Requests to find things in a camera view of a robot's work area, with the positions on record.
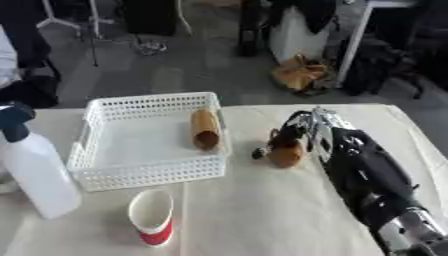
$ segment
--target cardboard tube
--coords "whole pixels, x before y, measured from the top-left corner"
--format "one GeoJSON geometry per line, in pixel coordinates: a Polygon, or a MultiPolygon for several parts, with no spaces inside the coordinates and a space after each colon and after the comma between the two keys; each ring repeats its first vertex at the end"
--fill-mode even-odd
{"type": "Polygon", "coordinates": [[[196,147],[210,150],[219,142],[218,124],[208,110],[200,109],[191,115],[191,136],[196,147]]]}

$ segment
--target red stripe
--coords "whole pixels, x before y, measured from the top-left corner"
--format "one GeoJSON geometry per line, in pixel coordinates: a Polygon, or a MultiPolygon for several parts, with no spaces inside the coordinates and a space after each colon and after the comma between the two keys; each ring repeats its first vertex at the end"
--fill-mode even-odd
{"type": "Polygon", "coordinates": [[[155,234],[146,234],[143,232],[140,233],[140,238],[145,241],[145,243],[150,245],[159,245],[165,242],[171,235],[171,232],[173,230],[173,220],[170,220],[168,222],[168,225],[166,225],[165,229],[160,231],[159,233],[155,234]]]}

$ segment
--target small brown object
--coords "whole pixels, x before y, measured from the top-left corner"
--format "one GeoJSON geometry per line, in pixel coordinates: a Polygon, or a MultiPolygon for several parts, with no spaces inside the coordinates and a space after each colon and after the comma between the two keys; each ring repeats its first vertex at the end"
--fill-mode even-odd
{"type": "MultiPolygon", "coordinates": [[[[277,130],[272,130],[271,138],[277,130]]],[[[290,147],[274,148],[267,156],[278,168],[289,168],[296,165],[302,158],[303,149],[299,142],[290,147]]]]}
{"type": "Polygon", "coordinates": [[[286,60],[271,72],[277,83],[294,91],[307,88],[313,81],[323,78],[328,67],[319,62],[307,60],[303,55],[296,55],[286,60]]]}
{"type": "Polygon", "coordinates": [[[219,142],[218,124],[208,110],[200,109],[191,115],[191,136],[196,147],[210,150],[219,142]]]}

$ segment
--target blue spray nozzle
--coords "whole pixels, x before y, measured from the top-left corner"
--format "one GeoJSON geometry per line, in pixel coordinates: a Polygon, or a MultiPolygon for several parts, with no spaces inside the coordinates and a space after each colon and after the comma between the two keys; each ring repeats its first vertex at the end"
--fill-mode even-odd
{"type": "Polygon", "coordinates": [[[30,133],[25,123],[36,117],[36,112],[25,104],[10,102],[0,104],[0,130],[8,142],[17,142],[30,133]]]}

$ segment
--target table leg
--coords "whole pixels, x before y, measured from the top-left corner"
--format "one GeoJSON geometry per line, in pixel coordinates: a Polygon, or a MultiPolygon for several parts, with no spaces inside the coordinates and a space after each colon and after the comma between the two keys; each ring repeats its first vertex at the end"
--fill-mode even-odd
{"type": "Polygon", "coordinates": [[[362,36],[364,35],[364,31],[366,29],[367,23],[369,22],[370,16],[372,15],[373,9],[374,6],[370,4],[370,1],[367,2],[367,6],[364,9],[361,20],[356,26],[356,29],[350,38],[350,43],[345,52],[344,59],[341,66],[339,67],[339,74],[336,84],[336,87],[338,88],[342,86],[342,83],[345,81],[347,73],[350,70],[350,66],[352,65],[353,59],[355,58],[356,52],[358,50],[359,44],[361,43],[362,36]]]}
{"type": "Polygon", "coordinates": [[[101,39],[101,38],[103,38],[103,35],[100,32],[100,23],[114,24],[115,22],[114,22],[114,20],[103,19],[100,17],[95,0],[89,0],[89,4],[90,4],[90,10],[92,11],[92,16],[90,17],[90,21],[92,22],[92,26],[93,26],[93,34],[95,35],[96,38],[101,39]]]}
{"type": "Polygon", "coordinates": [[[57,23],[57,24],[60,24],[60,25],[64,25],[64,26],[67,26],[67,27],[74,28],[78,32],[81,30],[81,27],[79,25],[75,24],[75,23],[68,22],[68,21],[56,18],[54,16],[54,12],[53,12],[53,9],[51,8],[49,0],[42,0],[42,4],[44,5],[45,14],[47,15],[47,19],[39,22],[37,24],[38,28],[45,27],[45,26],[47,26],[48,24],[51,24],[51,23],[57,23]]]}
{"type": "Polygon", "coordinates": [[[176,0],[177,2],[177,15],[179,16],[182,25],[185,27],[187,33],[191,36],[193,35],[193,29],[191,28],[188,21],[185,19],[183,8],[182,8],[182,0],[176,0]]]}

